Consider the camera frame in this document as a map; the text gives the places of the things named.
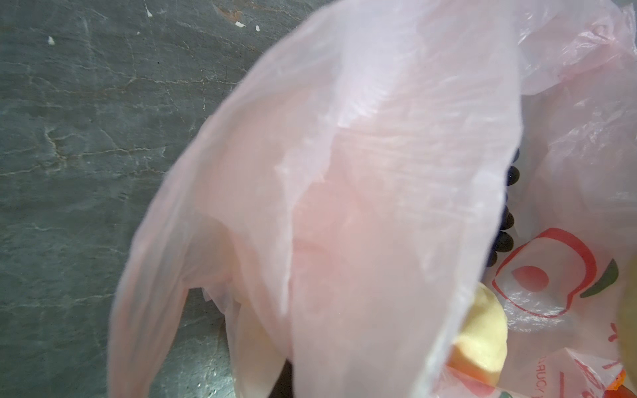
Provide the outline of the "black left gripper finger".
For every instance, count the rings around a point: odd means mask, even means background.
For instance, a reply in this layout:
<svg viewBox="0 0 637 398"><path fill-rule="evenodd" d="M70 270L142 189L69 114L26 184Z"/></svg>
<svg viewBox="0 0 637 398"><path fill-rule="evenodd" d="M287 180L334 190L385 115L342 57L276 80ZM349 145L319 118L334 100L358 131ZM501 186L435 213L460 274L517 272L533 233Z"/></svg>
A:
<svg viewBox="0 0 637 398"><path fill-rule="evenodd" d="M294 398L293 365L286 361L269 398Z"/></svg>

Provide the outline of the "pink plastic shopping bag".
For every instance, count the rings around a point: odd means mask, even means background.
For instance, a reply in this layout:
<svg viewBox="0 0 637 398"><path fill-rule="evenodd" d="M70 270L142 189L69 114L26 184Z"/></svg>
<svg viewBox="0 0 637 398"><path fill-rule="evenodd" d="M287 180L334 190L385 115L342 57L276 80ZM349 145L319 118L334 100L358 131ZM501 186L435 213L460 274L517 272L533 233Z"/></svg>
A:
<svg viewBox="0 0 637 398"><path fill-rule="evenodd" d="M132 241L108 394L146 397L190 290L234 390L602 397L636 378L636 10L613 1L337 1L209 117ZM514 248L485 266L509 166ZM446 365L479 283L496 386Z"/></svg>

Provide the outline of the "orange fake fruit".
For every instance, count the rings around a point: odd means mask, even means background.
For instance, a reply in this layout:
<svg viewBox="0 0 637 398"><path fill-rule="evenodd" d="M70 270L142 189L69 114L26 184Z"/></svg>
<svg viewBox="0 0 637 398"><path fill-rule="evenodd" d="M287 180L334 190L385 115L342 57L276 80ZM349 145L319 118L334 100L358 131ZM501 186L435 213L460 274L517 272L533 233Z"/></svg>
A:
<svg viewBox="0 0 637 398"><path fill-rule="evenodd" d="M615 381L613 381L610 386L607 387L603 397L636 398L636 393L633 391L632 384L625 370L622 370L617 378L615 378Z"/></svg>

